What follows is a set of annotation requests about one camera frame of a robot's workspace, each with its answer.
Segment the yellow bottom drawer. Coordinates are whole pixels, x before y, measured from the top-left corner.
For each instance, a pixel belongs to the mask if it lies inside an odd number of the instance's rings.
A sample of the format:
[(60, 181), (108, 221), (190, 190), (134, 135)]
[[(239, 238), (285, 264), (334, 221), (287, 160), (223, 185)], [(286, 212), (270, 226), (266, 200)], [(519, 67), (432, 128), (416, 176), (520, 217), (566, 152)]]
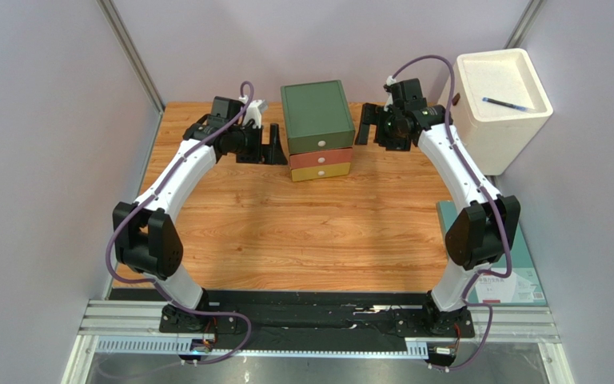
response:
[(290, 177), (293, 182), (303, 182), (314, 179), (340, 177), (349, 174), (351, 169), (350, 162), (335, 164), (320, 164), (303, 168), (291, 169)]

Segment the green top drawer box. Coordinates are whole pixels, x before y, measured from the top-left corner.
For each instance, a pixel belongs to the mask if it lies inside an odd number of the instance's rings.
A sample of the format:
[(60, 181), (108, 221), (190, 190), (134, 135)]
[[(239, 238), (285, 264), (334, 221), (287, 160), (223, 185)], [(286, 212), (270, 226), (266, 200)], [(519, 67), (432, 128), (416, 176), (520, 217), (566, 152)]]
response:
[(281, 104), (290, 154), (353, 145), (353, 117), (340, 80), (282, 86)]

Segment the red drawer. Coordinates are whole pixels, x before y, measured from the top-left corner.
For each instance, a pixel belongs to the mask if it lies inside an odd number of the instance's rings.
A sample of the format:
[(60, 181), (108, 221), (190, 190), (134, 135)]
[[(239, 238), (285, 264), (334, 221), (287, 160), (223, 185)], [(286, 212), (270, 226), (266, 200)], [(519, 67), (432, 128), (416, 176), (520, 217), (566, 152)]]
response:
[(332, 150), (319, 150), (313, 152), (305, 152), (302, 154), (291, 154), (289, 156), (289, 165), (292, 170), (315, 166), (327, 166), (351, 162), (352, 157), (352, 147)]

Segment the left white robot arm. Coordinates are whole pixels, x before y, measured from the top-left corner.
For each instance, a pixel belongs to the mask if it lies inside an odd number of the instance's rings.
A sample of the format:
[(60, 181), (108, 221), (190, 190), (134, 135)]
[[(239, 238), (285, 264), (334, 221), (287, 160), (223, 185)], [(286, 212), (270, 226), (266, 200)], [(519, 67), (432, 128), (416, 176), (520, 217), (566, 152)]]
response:
[(177, 217), (194, 187), (227, 154), (234, 154), (238, 162), (286, 164), (284, 155), (270, 154), (276, 143), (262, 141), (267, 108), (262, 99), (216, 97), (211, 111), (185, 130), (156, 181), (134, 202), (119, 202), (113, 210), (109, 253), (182, 310), (204, 311), (205, 290), (182, 264)]

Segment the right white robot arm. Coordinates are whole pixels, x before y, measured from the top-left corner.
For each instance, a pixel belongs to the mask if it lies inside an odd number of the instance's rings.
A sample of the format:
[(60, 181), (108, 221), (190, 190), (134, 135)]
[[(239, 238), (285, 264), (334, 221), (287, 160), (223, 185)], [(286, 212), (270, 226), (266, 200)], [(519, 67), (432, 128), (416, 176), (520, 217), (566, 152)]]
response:
[(442, 105), (429, 106), (418, 79), (388, 78), (384, 89), (384, 105), (363, 105), (355, 143), (366, 144), (373, 128), (378, 146), (396, 151), (415, 146), (437, 169), (458, 215), (445, 234), (448, 264), (430, 295), (438, 311), (453, 312), (466, 305), (477, 277), (510, 252), (520, 203), (479, 171), (450, 113)]

